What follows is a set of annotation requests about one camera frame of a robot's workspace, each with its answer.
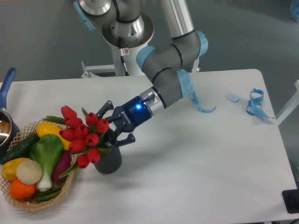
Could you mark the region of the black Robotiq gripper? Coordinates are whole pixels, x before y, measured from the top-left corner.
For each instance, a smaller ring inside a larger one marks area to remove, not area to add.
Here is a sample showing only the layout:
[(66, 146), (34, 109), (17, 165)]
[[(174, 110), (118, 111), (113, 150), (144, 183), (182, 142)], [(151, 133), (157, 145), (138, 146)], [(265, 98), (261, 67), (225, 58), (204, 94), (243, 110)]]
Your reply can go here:
[[(149, 120), (152, 115), (141, 97), (135, 97), (125, 104), (114, 108), (111, 100), (108, 100), (96, 113), (98, 120), (103, 119), (108, 111), (113, 111), (112, 115), (106, 117), (109, 123), (115, 126), (114, 133), (109, 134), (108, 139), (113, 140), (112, 145), (122, 147), (135, 142), (132, 133), (136, 127)], [(126, 139), (117, 140), (121, 133), (129, 133)]]

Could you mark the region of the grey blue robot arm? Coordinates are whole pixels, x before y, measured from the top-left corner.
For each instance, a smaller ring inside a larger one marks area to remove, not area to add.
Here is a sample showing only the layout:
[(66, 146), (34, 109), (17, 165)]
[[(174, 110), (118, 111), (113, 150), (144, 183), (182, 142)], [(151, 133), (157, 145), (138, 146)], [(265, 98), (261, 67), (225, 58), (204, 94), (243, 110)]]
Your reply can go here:
[(108, 130), (104, 141), (123, 146), (135, 141), (134, 129), (164, 109), (193, 92), (190, 75), (182, 69), (207, 51), (202, 32), (196, 31), (184, 0), (161, 1), (172, 43), (163, 50), (148, 45), (153, 35), (150, 18), (140, 11), (138, 0), (77, 0), (74, 6), (86, 25), (100, 28), (105, 40), (117, 49), (114, 68), (119, 75), (139, 72), (152, 86), (124, 105), (113, 107), (107, 102), (98, 112), (115, 130)]

